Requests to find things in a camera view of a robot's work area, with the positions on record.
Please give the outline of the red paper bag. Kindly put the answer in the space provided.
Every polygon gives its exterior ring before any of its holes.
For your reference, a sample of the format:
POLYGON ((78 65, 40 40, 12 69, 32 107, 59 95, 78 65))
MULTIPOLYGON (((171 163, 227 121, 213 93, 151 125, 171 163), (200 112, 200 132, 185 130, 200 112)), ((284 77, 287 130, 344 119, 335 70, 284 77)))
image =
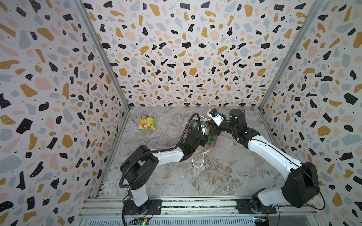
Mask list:
POLYGON ((211 116, 195 115, 188 122, 185 132, 185 143, 191 145, 191 162, 193 167, 201 168, 205 163, 205 155, 216 147, 217 124, 211 116))

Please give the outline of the yellow green snack packet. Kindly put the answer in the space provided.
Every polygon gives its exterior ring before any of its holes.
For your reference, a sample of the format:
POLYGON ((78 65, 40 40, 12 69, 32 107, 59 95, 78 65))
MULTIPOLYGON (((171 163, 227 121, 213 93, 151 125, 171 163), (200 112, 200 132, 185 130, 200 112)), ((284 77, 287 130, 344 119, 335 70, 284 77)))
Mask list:
POLYGON ((151 116, 141 116, 138 130, 155 130, 156 118, 151 116))

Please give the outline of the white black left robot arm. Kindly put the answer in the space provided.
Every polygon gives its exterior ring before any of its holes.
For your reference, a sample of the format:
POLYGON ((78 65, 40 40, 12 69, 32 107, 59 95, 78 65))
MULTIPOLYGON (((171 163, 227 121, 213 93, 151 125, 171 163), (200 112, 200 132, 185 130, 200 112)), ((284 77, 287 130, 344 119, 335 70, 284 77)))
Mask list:
POLYGON ((180 144, 166 149, 139 146, 120 166, 122 177, 119 186, 125 188, 133 206, 146 208, 150 199, 146 183, 158 166, 183 162, 193 156, 199 146, 205 146, 208 136, 200 130, 191 130, 180 144))

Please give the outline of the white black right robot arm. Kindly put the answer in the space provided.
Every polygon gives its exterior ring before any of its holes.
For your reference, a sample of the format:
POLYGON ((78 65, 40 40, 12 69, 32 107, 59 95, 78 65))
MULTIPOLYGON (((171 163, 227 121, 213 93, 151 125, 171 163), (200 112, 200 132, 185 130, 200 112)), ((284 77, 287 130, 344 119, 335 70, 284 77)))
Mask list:
POLYGON ((285 179, 282 187, 262 188, 252 194, 249 208, 255 213, 262 213, 271 205, 289 204, 296 208, 307 205, 320 194, 317 168, 311 162, 303 163, 268 142, 258 131, 247 126, 246 116, 241 109, 232 109, 229 118, 213 108, 208 111, 208 123, 215 134, 231 134, 239 144, 257 153, 273 166, 285 179))

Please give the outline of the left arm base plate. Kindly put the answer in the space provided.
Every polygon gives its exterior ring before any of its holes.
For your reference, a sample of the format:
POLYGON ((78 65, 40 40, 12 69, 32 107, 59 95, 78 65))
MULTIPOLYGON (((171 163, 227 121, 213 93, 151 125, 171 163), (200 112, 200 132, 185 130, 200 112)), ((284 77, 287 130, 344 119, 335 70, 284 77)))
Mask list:
POLYGON ((160 215, 162 208, 161 199, 151 199, 147 200, 140 207, 131 200, 127 199, 124 203, 124 215, 160 215))

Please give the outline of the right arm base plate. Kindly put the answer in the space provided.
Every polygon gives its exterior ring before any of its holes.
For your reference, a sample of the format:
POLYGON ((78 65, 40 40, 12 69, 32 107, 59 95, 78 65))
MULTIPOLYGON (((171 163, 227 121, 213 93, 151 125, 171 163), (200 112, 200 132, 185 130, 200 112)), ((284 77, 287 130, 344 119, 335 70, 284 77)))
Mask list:
POLYGON ((276 214, 277 210, 273 206, 264 206, 260 201, 253 198, 243 198, 236 200, 235 207, 239 214, 276 214))

